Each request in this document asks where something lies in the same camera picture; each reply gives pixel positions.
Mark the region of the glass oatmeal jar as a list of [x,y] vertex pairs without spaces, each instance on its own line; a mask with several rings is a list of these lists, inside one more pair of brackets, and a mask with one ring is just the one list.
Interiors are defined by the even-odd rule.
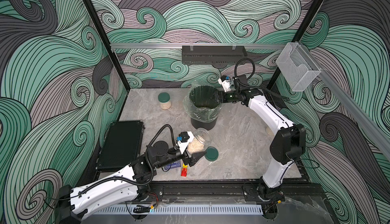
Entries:
[[211,135],[208,130],[198,128],[194,132],[194,139],[187,146],[189,154],[203,152],[212,142]]

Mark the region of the green jar lid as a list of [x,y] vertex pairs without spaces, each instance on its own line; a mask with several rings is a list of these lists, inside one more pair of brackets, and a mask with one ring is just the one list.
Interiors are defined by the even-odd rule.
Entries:
[[219,152],[215,147],[210,146],[206,149],[205,159],[207,161],[214,162],[218,159],[218,157]]

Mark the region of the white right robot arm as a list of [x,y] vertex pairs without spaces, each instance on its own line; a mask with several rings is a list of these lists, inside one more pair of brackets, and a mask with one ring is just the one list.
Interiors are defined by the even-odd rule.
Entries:
[[241,102],[254,111],[270,128],[274,139],[270,145],[272,160],[262,176],[268,189],[278,188],[288,169],[306,150],[306,129],[282,115],[259,89],[243,91],[218,91],[212,94],[217,103]]

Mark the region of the black bin with green liner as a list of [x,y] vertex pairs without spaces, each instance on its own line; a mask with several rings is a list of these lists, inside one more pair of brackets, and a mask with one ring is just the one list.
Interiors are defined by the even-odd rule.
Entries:
[[220,90],[210,85],[199,82],[191,85],[183,105],[195,129],[203,128],[210,131],[215,127],[222,109],[219,93]]

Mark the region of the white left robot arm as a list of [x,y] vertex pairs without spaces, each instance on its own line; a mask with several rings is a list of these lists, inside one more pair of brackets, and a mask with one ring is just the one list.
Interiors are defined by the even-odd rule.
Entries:
[[115,173],[84,186],[60,188],[55,202],[55,223],[79,224],[95,212],[127,201],[144,201],[151,193],[156,170],[182,160],[194,166],[206,152],[189,154],[170,148],[165,141],[149,146],[136,160]]

